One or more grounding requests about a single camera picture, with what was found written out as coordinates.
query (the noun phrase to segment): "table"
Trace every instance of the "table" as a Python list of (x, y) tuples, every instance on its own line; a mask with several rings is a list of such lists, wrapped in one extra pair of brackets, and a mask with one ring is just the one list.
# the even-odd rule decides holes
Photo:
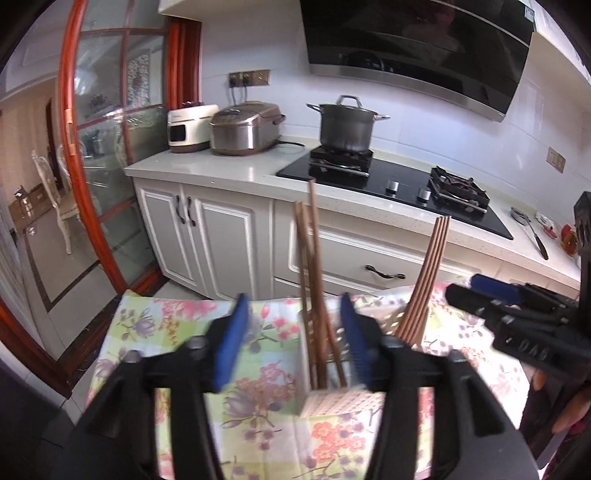
[[(445, 284), (430, 299), (423, 349), (445, 355), (461, 350), (518, 426), (529, 389), (520, 363), (491, 349), (483, 321), (447, 305)], [(408, 303), (412, 287), (354, 297), (357, 310), (377, 319)], [(228, 301), (183, 301), (139, 297), (127, 292), (106, 335), (93, 374), (88, 402), (130, 349), (159, 355), (200, 335), (208, 323), (228, 314)], [(222, 469), (230, 480), (362, 479), (379, 426), (380, 411), (301, 419), (294, 379), (298, 368), (299, 299), (254, 301), (252, 324), (232, 382), (207, 395), (210, 424)], [(330, 314), (338, 299), (327, 298)], [(157, 391), (155, 421), (160, 474), (173, 479), (168, 391)], [(433, 432), (429, 389), (420, 394), (417, 477), (428, 476)]]

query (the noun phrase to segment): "door handle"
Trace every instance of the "door handle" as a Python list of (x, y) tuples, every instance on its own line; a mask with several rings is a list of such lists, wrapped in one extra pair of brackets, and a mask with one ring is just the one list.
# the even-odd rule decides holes
[(187, 203), (187, 215), (189, 216), (189, 221), (191, 222), (191, 225), (196, 226), (197, 222), (191, 218), (191, 197), (187, 197)]
[(183, 217), (181, 217), (181, 214), (178, 212), (178, 206), (180, 205), (180, 203), (181, 203), (181, 197), (180, 197), (180, 195), (177, 195), (177, 208), (176, 208), (177, 217), (181, 220), (181, 223), (184, 225), (187, 222)]
[(406, 280), (406, 275), (404, 273), (399, 273), (397, 275), (388, 275), (386, 273), (379, 272), (375, 267), (372, 267), (371, 265), (365, 265), (365, 269), (370, 272), (377, 273), (380, 277), (385, 278), (387, 280), (392, 280), (393, 278), (397, 278), (398, 280)]

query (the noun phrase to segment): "white countertop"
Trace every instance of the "white countertop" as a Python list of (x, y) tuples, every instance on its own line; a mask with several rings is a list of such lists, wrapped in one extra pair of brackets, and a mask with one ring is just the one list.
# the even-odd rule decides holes
[[(306, 144), (307, 148), (318, 146), (318, 140), (306, 138), (289, 139)], [(270, 150), (248, 157), (217, 157), (210, 150), (196, 153), (174, 154), (161, 152), (146, 158), (125, 169), (130, 177), (166, 180), (178, 183), (212, 187), (233, 192), (249, 193), (277, 200), (295, 202), (307, 199), (307, 184), (299, 180), (283, 179), (275, 173), (305, 153), (297, 145), (278, 145)], [(392, 161), (418, 170), (430, 171), (432, 165), (408, 157), (374, 151), (381, 160)], [(326, 185), (316, 188), (318, 207), (334, 212), (353, 215), (409, 231), (430, 235), (438, 217), (410, 205), (381, 199), (364, 193)], [(448, 241), (477, 252), (502, 259), (548, 278), (552, 278), (571, 288), (579, 289), (580, 270), (574, 259), (560, 248), (557, 241), (550, 239), (541, 225), (532, 222), (538, 236), (542, 239), (549, 260), (540, 255), (533, 235), (511, 218), (511, 200), (501, 193), (487, 189), (491, 198), (490, 206), (513, 235), (514, 240), (503, 238), (472, 225), (452, 219)]]

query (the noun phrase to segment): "power outlet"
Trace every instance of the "power outlet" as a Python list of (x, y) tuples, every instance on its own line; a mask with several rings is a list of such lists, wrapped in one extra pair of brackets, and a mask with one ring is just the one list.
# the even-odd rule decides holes
[(228, 84), (232, 87), (257, 87), (269, 85), (270, 70), (249, 70), (228, 73)]
[(564, 166), (566, 165), (566, 158), (560, 155), (555, 149), (550, 147), (548, 149), (548, 157), (546, 162), (552, 165), (560, 173), (564, 173)]

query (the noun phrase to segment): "finger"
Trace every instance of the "finger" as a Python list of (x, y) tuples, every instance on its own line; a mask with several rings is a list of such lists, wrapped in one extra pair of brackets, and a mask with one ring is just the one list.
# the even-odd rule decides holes
[(590, 407), (591, 386), (588, 386), (577, 393), (569, 404), (566, 405), (566, 408), (552, 427), (552, 433), (556, 434), (571, 428), (585, 416)]
[(546, 372), (542, 372), (542, 370), (536, 370), (534, 376), (531, 379), (531, 385), (534, 387), (534, 390), (541, 390), (546, 384), (547, 378), (548, 374)]

